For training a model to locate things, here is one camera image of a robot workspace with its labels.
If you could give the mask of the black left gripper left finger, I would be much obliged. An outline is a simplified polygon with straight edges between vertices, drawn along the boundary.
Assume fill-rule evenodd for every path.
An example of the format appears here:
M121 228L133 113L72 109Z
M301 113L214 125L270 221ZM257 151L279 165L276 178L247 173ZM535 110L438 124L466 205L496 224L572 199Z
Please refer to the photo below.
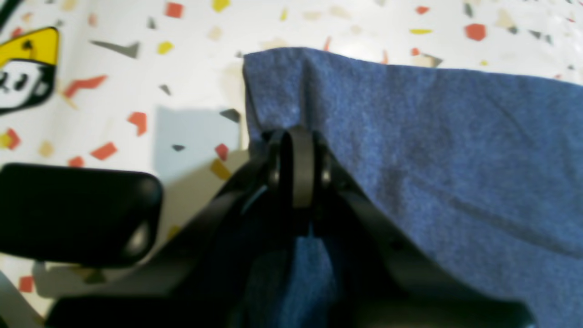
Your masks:
M48 328L247 327L253 263L285 245L285 131L149 262L92 293L63 297Z

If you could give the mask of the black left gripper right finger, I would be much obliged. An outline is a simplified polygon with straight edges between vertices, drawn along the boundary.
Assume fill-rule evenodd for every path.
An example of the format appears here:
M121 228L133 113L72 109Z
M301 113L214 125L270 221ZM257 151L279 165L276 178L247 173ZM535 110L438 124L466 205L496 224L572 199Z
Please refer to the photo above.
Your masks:
M429 259L363 194L323 136L285 131L285 169L299 232L318 241L332 268L328 328L528 328L514 300L487 296Z

